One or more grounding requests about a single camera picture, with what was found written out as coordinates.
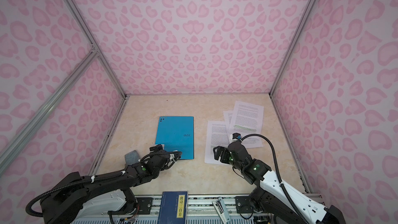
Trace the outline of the teal folder with black inside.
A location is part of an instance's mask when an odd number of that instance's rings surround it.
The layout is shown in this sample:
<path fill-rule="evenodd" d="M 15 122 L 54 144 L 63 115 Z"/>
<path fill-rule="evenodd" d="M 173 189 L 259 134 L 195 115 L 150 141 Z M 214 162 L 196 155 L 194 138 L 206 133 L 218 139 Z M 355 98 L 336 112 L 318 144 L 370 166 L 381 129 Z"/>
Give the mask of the teal folder with black inside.
<path fill-rule="evenodd" d="M 193 160 L 194 117 L 160 116 L 155 144 L 166 151 L 181 151 L 181 160 Z"/>

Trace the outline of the printed paper sheet top highlighted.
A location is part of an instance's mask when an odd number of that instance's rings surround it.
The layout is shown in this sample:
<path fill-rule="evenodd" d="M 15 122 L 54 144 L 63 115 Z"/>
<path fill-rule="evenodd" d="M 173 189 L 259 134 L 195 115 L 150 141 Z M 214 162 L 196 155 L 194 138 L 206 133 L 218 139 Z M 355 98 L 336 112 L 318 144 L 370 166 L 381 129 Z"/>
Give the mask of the printed paper sheet top highlighted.
<path fill-rule="evenodd" d="M 256 129 L 256 134 L 262 131 L 264 107 L 242 101 L 236 101 L 233 109 L 232 123 L 239 123 Z"/>

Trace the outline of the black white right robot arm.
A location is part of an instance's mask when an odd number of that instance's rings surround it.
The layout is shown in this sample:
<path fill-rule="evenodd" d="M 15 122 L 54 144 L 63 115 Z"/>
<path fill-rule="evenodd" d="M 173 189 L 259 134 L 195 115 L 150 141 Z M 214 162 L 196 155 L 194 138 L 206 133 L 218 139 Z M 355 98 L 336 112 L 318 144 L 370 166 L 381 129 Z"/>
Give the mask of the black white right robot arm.
<path fill-rule="evenodd" d="M 239 170 L 245 181 L 256 186 L 249 195 L 253 211 L 271 213 L 287 224 L 346 223 L 336 206 L 326 207 L 283 181 L 269 165 L 253 159 L 240 141 L 217 146 L 213 153 L 215 160 Z"/>

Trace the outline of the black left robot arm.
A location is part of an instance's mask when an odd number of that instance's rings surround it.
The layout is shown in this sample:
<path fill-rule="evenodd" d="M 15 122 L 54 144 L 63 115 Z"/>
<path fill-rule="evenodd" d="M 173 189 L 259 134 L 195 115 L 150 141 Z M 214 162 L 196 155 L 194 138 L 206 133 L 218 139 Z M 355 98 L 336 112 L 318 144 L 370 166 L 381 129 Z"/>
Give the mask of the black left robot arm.
<path fill-rule="evenodd" d="M 44 222 L 70 224 L 87 215 L 136 214 L 138 202 L 132 188 L 156 179 L 180 157 L 180 151 L 156 145 L 140 161 L 119 171 L 94 176 L 70 173 L 40 198 Z"/>

